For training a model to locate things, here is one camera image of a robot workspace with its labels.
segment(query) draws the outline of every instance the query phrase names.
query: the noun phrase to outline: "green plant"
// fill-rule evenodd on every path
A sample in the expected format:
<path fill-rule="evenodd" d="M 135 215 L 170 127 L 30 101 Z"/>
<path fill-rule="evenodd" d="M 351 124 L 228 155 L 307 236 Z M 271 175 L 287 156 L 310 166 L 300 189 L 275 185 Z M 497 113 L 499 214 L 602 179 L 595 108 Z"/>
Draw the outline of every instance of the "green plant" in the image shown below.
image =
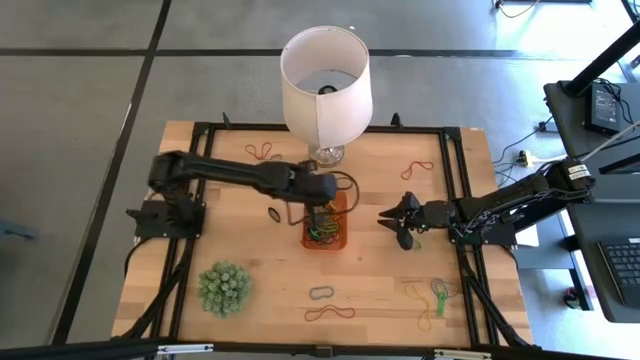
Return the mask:
<path fill-rule="evenodd" d="M 238 265 L 222 261 L 200 274 L 202 309 L 226 318 L 229 314 L 242 310 L 249 297 L 251 277 Z"/>

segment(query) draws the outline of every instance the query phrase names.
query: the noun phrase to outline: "concrete floor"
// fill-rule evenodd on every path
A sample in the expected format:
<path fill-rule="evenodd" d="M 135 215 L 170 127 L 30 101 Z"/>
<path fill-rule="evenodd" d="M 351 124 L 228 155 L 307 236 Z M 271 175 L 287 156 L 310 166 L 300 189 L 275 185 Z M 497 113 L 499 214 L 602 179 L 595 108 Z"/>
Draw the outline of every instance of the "concrete floor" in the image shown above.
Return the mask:
<path fill-rule="evenodd" d="M 160 5 L 5 0 L 0 48 L 145 48 Z M 489 0 L 183 0 L 171 7 L 160 47 L 277 48 L 319 24 L 352 26 L 370 48 L 506 49 L 546 59 L 372 59 L 372 123 L 386 124 L 399 112 L 405 124 L 482 127 L 498 158 L 548 118 L 542 85 L 575 76 L 630 22 L 613 0 L 591 7 L 540 4 L 513 20 L 491 11 Z M 36 241 L 0 241 L 2 348 L 46 341 L 141 63 L 139 57 L 0 57 L 0 218 L 39 231 Z M 618 67 L 606 77 L 624 81 Z M 219 121 L 222 111 L 234 122 L 281 122 L 279 81 L 277 57 L 155 59 L 71 341 L 109 337 L 134 227 L 124 209 L 140 205 L 164 123 Z M 524 148 L 540 158 L 563 153 L 553 134 L 538 134 L 508 154 Z M 524 175 L 514 170 L 515 177 Z M 521 284 L 536 343 L 633 356 L 624 334 L 640 326 L 609 324 L 598 310 L 559 304 L 568 273 L 523 271 Z M 603 326 L 607 331 L 592 341 Z"/>

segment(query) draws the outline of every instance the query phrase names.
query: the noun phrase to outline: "orange container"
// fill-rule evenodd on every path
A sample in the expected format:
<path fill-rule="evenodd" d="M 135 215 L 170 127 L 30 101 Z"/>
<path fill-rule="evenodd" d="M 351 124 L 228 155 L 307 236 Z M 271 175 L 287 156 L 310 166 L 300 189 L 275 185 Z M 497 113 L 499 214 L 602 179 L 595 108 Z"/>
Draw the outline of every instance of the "orange container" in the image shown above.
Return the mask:
<path fill-rule="evenodd" d="M 333 200 L 333 205 L 336 207 L 336 211 L 338 212 L 344 211 L 345 209 L 347 209 L 347 206 L 348 206 L 347 193 L 344 191 L 338 191 L 338 193 L 336 194 L 335 200 Z M 308 214 L 309 213 L 305 208 L 304 215 L 306 216 Z M 339 215 L 340 219 L 338 220 L 338 225 L 340 226 L 340 230 L 338 231 L 338 236 L 333 242 L 329 244 L 322 244 L 313 240 L 307 233 L 307 228 L 309 227 L 309 221 L 308 220 L 305 221 L 303 223 L 304 226 L 302 227 L 302 241 L 301 241 L 302 246 L 304 246 L 309 250 L 329 250 L 329 251 L 335 251 L 335 250 L 340 250 L 344 248 L 347 245 L 347 215 L 348 214 Z"/>

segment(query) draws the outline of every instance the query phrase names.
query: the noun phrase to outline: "lamp base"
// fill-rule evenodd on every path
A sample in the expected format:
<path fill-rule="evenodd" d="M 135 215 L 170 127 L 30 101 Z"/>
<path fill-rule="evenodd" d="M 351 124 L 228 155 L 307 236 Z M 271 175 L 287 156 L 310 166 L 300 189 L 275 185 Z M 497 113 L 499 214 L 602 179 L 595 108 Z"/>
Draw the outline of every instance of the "lamp base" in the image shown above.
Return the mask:
<path fill-rule="evenodd" d="M 344 157 L 344 146 L 321 148 L 309 145 L 309 158 L 315 160 L 320 167 L 336 166 Z"/>

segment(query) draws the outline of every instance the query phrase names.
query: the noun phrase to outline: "wooden tabletop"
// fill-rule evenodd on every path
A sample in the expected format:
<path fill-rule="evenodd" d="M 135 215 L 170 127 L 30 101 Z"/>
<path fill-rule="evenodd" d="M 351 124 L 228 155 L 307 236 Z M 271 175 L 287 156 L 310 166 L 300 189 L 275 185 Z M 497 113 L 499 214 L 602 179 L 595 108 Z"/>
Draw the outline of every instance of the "wooden tabletop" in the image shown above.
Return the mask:
<path fill-rule="evenodd" d="M 168 122 L 160 151 L 187 151 L 192 128 L 192 122 Z M 465 128 L 462 137 L 473 195 L 494 191 L 493 166 L 484 132 Z M 273 144 L 270 155 L 281 154 L 284 161 L 295 163 L 306 158 L 307 146 L 287 131 L 234 130 L 216 131 L 213 157 L 257 163 L 245 151 L 245 145 L 253 144 L 259 150 L 265 141 Z M 449 145 L 456 193 L 460 196 L 455 151 L 453 143 Z M 429 171 L 414 167 L 413 176 L 404 181 L 400 174 L 412 161 L 430 161 L 434 168 Z M 202 237 L 195 245 L 180 324 L 181 340 L 469 346 L 462 296 L 450 298 L 444 315 L 438 317 L 436 297 L 429 287 L 434 278 L 453 283 L 454 289 L 460 286 L 455 249 L 447 232 L 414 234 L 422 248 L 404 251 L 395 234 L 376 222 L 378 213 L 395 206 L 405 191 L 414 192 L 422 203 L 447 198 L 438 137 L 365 133 L 346 146 L 345 158 L 335 169 L 351 174 L 361 189 L 360 203 L 348 215 L 348 244 L 338 252 L 307 250 L 300 244 L 302 225 L 275 223 L 267 208 L 274 207 L 284 217 L 281 201 L 251 188 L 207 182 L 204 200 L 208 210 Z M 354 193 L 350 191 L 348 196 L 351 203 Z M 292 217 L 301 216 L 302 207 L 293 206 Z M 153 239 L 131 259 L 113 335 L 128 330 L 156 295 L 167 242 Z M 493 300 L 519 335 L 531 341 L 513 259 L 500 247 L 485 246 L 483 251 Z M 253 290 L 244 310 L 227 319 L 203 312 L 197 296 L 198 275 L 222 260 L 243 266 L 253 278 Z M 309 298 L 312 287 L 324 285 L 335 289 L 332 298 Z M 420 326 L 422 329 L 418 326 L 425 305 L 407 296 L 407 286 L 411 285 L 429 302 L 430 330 L 425 331 L 426 323 Z M 328 304 L 352 307 L 355 317 L 343 319 L 326 313 L 317 321 L 305 321 L 306 311 Z M 172 309 L 173 297 L 167 302 L 162 334 L 168 332 Z M 482 306 L 477 300 L 476 313 L 481 339 L 486 342 Z"/>

